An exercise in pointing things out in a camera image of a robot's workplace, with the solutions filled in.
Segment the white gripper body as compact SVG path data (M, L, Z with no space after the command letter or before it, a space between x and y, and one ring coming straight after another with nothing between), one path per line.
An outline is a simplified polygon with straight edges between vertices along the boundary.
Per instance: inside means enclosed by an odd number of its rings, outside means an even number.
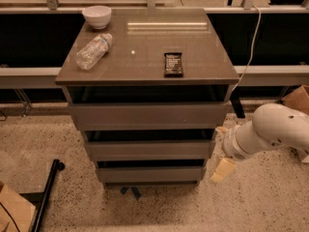
M235 126L224 134L222 141L222 150L228 158L232 160L242 161L247 159L248 154L240 148L237 142L238 129L239 126Z

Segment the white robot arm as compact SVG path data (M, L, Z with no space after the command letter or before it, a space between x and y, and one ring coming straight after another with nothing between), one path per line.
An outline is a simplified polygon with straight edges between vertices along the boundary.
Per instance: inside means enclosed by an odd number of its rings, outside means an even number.
M211 175L214 183L223 181L235 169L237 161L251 159L258 153L283 147L309 151L309 116L278 103L259 106L252 119L243 125L216 130L223 135L224 158Z

